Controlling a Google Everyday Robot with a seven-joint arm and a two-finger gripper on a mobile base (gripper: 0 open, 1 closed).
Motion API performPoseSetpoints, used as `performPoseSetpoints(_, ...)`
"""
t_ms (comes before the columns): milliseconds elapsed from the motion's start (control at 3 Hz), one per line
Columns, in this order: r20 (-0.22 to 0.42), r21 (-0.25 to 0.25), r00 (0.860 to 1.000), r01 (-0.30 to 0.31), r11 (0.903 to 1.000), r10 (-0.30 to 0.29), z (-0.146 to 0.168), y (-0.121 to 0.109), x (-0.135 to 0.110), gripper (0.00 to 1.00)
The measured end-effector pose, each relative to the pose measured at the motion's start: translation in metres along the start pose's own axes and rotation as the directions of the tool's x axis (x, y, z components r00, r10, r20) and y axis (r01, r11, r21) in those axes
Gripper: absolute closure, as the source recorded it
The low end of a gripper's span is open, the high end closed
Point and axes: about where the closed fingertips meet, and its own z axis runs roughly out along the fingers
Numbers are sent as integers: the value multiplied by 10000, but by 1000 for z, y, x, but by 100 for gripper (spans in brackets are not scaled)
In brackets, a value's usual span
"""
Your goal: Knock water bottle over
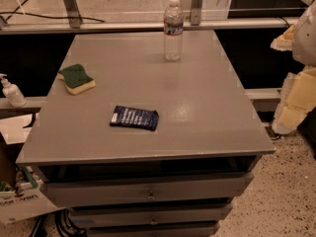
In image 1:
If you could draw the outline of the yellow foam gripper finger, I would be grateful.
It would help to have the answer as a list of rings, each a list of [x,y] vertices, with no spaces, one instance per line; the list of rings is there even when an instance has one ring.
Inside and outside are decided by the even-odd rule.
[[[290,26],[282,35],[271,43],[271,48],[279,51],[292,51],[292,40],[296,25]]]
[[[316,108],[316,67],[305,66],[298,74],[288,73],[280,91],[272,129],[289,134]]]

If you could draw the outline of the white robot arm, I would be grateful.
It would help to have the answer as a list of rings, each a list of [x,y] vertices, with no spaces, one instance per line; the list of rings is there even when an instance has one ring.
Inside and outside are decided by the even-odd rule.
[[[289,134],[316,107],[316,1],[298,22],[271,43],[271,48],[291,50],[295,61],[304,65],[298,74],[288,73],[280,91],[272,129],[278,134]]]

